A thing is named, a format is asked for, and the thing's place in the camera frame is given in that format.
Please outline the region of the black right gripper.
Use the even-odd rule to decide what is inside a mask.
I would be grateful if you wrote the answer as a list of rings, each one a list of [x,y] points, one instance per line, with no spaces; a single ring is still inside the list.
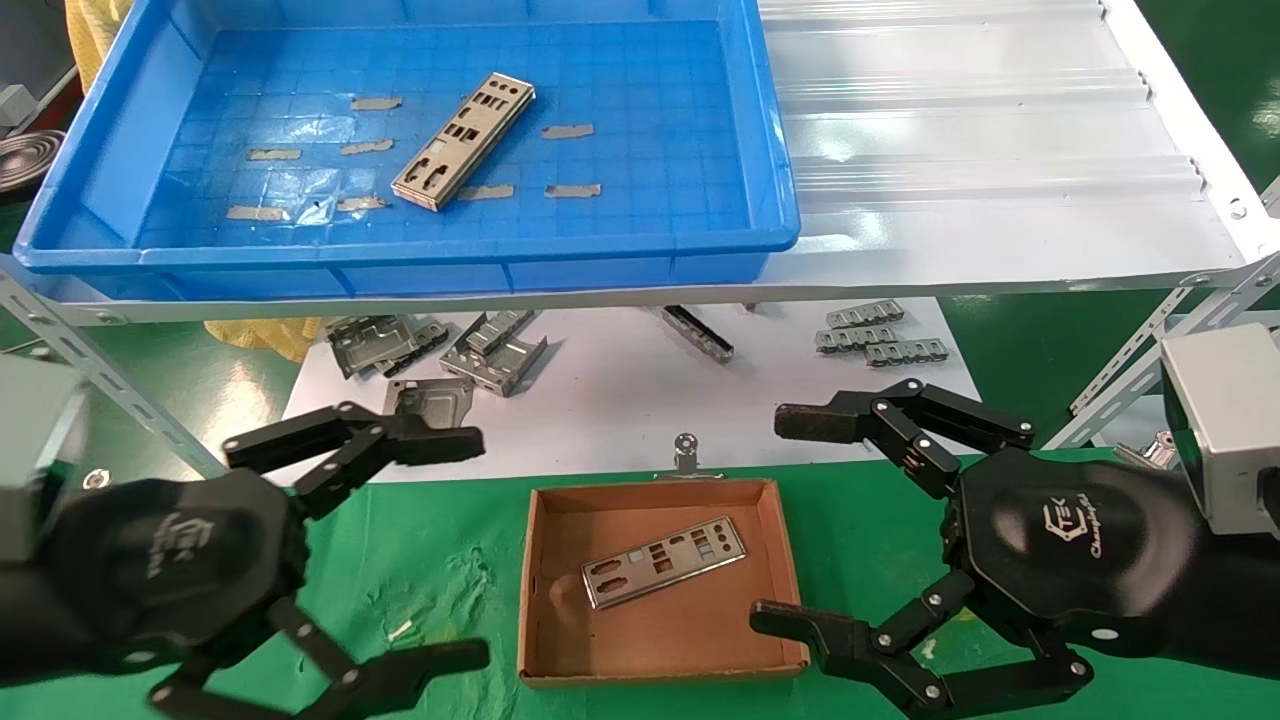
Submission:
[[[1002,450],[1029,450],[1036,428],[914,378],[840,391],[824,405],[782,404],[774,433],[867,442],[932,498],[954,497],[952,561],[965,573],[950,571],[881,625],[795,603],[751,606],[754,632],[806,644],[827,676],[874,687],[908,719],[969,719],[1070,700],[1093,669],[1065,642],[1120,657],[1178,652],[1208,537],[1179,477]],[[959,480],[960,461],[933,436],[993,455]],[[966,606],[1033,657],[945,675],[920,665],[913,651]]]

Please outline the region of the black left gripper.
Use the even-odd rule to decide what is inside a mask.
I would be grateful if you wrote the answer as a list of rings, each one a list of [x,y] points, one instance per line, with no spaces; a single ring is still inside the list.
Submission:
[[[329,680],[288,714],[206,689],[218,665],[192,659],[150,692],[151,708],[168,719],[378,717],[415,707],[439,676],[490,662],[488,643],[468,639],[357,664],[289,600],[305,569],[298,503],[247,470],[87,493],[58,514],[40,546],[41,575],[77,633],[74,669],[156,667],[196,655],[233,664],[275,630]]]

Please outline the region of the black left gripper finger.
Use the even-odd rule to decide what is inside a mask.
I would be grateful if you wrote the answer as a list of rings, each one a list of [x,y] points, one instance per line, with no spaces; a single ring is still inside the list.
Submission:
[[[296,502],[316,520],[389,465],[440,465],[485,454],[476,427],[434,429],[417,415],[380,415],[352,402],[232,437],[221,448],[229,468],[259,475],[317,457],[319,465],[292,486]]]

